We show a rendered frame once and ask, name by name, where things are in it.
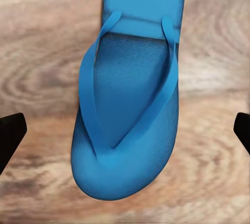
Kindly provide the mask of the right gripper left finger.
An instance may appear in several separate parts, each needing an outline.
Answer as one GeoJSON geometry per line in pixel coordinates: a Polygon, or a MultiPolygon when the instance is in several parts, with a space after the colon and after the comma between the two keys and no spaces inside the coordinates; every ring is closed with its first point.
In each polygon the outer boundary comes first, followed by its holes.
{"type": "Polygon", "coordinates": [[[27,132],[23,113],[0,118],[0,175],[27,132]]]}

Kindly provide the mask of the sandal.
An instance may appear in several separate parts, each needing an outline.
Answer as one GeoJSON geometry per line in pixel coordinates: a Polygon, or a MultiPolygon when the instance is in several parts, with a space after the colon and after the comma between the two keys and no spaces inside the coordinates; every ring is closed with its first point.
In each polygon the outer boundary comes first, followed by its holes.
{"type": "Polygon", "coordinates": [[[71,169],[82,192],[127,198],[166,166],[179,120],[184,0],[103,0],[79,73],[71,169]]]}

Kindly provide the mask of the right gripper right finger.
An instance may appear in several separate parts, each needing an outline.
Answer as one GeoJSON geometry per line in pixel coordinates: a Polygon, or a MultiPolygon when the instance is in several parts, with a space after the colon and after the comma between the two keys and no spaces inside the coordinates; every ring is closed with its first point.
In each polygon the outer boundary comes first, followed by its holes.
{"type": "Polygon", "coordinates": [[[238,113],[233,130],[250,154],[250,115],[238,113]]]}

